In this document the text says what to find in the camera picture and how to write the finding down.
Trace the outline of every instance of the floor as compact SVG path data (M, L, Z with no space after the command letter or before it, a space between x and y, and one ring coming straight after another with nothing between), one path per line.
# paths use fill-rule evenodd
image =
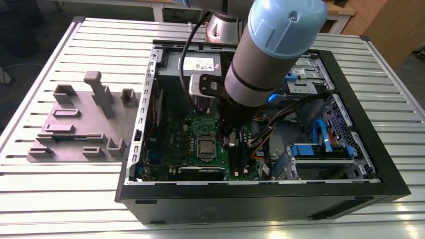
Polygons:
M66 10L59 12L52 1L39 0L38 3L46 19L46 24L34 29L40 50L28 58L16 58L0 46L0 65L4 67L23 63L44 64L76 15L112 19L153 20L152 9L148 7L67 2ZM0 12L4 11L4 8L6 6L2 1ZM164 20L167 22L184 23L196 21L199 17L200 13L193 10L164 10ZM19 65L7 69L7 73L15 79L15 84L10 87L0 84L0 133L7 126L40 70L42 66L39 65ZM425 108L425 60L420 60L415 55L411 55L403 66L396 70L396 73Z

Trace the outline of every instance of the motherboard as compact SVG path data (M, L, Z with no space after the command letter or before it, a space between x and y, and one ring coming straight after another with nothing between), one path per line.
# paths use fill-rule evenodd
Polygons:
M241 145L253 137L251 126L241 129L241 147L233 151L223 148L219 124L219 119L208 117L167 119L164 150L148 154L152 181L259 180L257 164ZM245 162L240 171L237 162Z

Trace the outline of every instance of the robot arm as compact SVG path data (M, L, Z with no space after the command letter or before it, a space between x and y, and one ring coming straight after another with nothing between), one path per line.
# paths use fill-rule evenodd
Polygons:
M173 0L187 7L199 8L232 18L248 18L253 0Z
M247 28L224 80L219 102L231 127L249 123L325 23L321 0L176 0L189 7L244 17Z

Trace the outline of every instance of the aluminum workbench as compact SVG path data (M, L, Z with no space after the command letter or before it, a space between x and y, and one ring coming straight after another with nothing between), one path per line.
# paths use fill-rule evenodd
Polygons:
M412 195L337 220L143 225L114 201L120 163L30 163L27 153L58 84L90 90L86 71L111 91L141 92L152 40L181 40L185 24L87 18L74 22L0 137L0 236L64 238L421 238L425 235L425 114L375 46L357 36L320 34L409 185ZM205 41L201 27L195 41Z
M187 6L171 3L167 0L50 0L55 1L58 9L63 9L64 2L79 2L79 3L98 3L98 4L110 4L110 5L124 5L124 6L141 6L141 7L151 7L153 11L153 19L157 22L164 22L164 14L163 10L165 8L171 9L188 9ZM332 5L333 3L328 4L329 15L328 20L333 21L332 28L329 29L329 33L332 34L341 34L351 17L356 15L356 11L353 7L349 8L340 8Z

